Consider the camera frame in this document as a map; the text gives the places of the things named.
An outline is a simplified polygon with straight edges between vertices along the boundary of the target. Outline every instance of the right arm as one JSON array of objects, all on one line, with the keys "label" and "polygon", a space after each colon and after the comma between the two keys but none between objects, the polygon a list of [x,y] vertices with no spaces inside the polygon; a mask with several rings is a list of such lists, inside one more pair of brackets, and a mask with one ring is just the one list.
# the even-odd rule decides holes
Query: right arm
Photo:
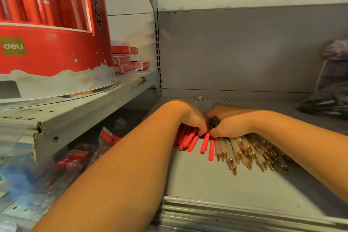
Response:
[{"label": "right arm", "polygon": [[221,122],[212,137],[239,137],[257,133],[348,203],[348,137],[273,111],[214,105],[206,119]]}]

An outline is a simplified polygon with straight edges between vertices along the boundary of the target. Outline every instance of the person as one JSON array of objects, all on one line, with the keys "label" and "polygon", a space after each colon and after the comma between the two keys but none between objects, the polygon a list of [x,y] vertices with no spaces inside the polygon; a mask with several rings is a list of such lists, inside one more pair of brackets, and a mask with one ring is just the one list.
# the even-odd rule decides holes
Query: person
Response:
[{"label": "person", "polygon": [[348,202],[347,136],[273,111],[218,104],[201,114],[189,102],[174,100],[87,169],[32,231],[145,231],[163,196],[179,125],[198,127],[203,135],[213,117],[221,122],[212,137],[260,134]]}]

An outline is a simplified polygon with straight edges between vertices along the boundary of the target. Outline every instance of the deli logo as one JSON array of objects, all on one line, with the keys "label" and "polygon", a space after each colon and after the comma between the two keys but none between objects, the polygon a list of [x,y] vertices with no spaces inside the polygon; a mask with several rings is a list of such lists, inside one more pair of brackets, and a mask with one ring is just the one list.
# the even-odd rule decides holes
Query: deli logo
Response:
[{"label": "deli logo", "polygon": [[0,37],[0,42],[5,56],[27,55],[24,41],[20,37]]}]

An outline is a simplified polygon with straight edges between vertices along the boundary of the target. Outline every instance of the stack of boxes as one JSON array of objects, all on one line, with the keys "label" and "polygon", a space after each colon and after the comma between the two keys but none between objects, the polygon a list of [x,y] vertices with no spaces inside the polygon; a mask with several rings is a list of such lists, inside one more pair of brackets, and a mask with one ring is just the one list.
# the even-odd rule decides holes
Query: stack of boxes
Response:
[{"label": "stack of boxes", "polygon": [[112,59],[115,72],[123,74],[128,71],[145,70],[148,61],[139,61],[138,48],[129,46],[112,46]]}]

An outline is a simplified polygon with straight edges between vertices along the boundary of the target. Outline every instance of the forearm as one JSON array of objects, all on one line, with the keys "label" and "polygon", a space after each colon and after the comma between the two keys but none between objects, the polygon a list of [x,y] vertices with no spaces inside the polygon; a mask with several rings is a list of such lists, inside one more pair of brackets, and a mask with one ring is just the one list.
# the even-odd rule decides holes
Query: forearm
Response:
[{"label": "forearm", "polygon": [[82,174],[33,231],[144,231],[160,204],[184,112],[177,101],[159,108]]},{"label": "forearm", "polygon": [[348,137],[272,112],[256,111],[255,133],[277,145],[348,202]]}]

